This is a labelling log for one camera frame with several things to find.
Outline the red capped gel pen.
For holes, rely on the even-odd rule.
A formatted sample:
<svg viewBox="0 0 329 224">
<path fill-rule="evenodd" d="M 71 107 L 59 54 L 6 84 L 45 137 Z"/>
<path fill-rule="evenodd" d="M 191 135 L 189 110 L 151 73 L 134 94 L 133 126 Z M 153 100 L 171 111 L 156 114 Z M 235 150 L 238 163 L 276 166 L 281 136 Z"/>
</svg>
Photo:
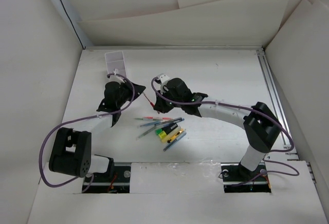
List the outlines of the red capped gel pen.
<svg viewBox="0 0 329 224">
<path fill-rule="evenodd" d="M 143 92 L 143 96 L 147 99 L 147 101 L 152 106 L 152 108 L 154 108 L 154 103 L 147 97 L 147 95 L 144 92 Z"/>
</svg>

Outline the red clear gel pen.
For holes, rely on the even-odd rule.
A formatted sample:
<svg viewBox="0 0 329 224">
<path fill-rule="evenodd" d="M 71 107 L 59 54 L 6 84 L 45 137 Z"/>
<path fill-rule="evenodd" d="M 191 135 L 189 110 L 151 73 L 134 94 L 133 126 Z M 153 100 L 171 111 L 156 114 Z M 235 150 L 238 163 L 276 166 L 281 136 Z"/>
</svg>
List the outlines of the red clear gel pen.
<svg viewBox="0 0 329 224">
<path fill-rule="evenodd" d="M 142 117 L 142 118 L 135 118 L 135 120 L 141 120 L 141 121 L 168 121 L 172 118 L 169 117 Z"/>
</svg>

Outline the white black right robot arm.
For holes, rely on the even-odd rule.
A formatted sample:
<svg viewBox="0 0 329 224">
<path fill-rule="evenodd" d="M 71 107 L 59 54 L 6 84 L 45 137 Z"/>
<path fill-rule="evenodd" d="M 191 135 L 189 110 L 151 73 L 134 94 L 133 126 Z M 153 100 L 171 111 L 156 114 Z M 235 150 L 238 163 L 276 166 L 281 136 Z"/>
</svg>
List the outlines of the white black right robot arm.
<svg viewBox="0 0 329 224">
<path fill-rule="evenodd" d="M 181 109 L 187 115 L 221 123 L 244 138 L 247 145 L 237 165 L 237 182 L 266 174 L 265 169 L 258 167 L 271 152 L 282 125 L 265 103 L 229 104 L 206 93 L 192 91 L 182 79 L 169 78 L 165 74 L 154 77 L 151 87 L 156 95 L 156 111 L 168 113 L 175 108 Z"/>
</svg>

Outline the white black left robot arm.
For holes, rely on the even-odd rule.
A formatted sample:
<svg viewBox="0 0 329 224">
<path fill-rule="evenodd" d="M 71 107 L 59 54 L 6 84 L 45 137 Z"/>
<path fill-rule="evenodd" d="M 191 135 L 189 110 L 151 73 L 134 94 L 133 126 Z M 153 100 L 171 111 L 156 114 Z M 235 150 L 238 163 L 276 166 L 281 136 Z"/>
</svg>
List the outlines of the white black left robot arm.
<svg viewBox="0 0 329 224">
<path fill-rule="evenodd" d="M 121 108 L 134 101 L 146 87 L 124 81 L 108 82 L 104 98 L 97 111 L 104 117 L 82 121 L 80 129 L 62 127 L 58 129 L 49 160 L 49 169 L 55 173 L 85 177 L 92 163 L 92 138 L 97 132 L 113 127 L 121 116 Z"/>
</svg>

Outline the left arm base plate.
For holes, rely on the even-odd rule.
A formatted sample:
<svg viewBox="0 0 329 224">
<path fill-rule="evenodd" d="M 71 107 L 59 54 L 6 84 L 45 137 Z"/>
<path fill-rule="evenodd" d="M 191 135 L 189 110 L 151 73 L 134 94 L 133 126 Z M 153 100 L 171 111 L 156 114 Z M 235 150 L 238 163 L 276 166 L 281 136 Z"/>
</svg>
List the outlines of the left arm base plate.
<svg viewBox="0 0 329 224">
<path fill-rule="evenodd" d="M 131 163 L 114 163 L 109 175 L 94 173 L 94 180 L 88 187 L 91 178 L 85 178 L 82 191 L 91 194 L 128 194 L 130 192 Z"/>
</svg>

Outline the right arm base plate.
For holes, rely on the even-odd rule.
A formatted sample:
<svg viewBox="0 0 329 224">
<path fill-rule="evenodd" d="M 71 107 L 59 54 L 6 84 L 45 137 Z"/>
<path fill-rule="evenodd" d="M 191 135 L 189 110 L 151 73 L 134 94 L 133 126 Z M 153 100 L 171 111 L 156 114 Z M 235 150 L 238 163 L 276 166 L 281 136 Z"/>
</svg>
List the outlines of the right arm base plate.
<svg viewBox="0 0 329 224">
<path fill-rule="evenodd" d="M 270 184 L 261 172 L 266 170 L 261 162 L 255 171 L 249 171 L 239 163 L 222 163 L 219 178 L 223 180 L 225 193 L 271 193 Z"/>
</svg>

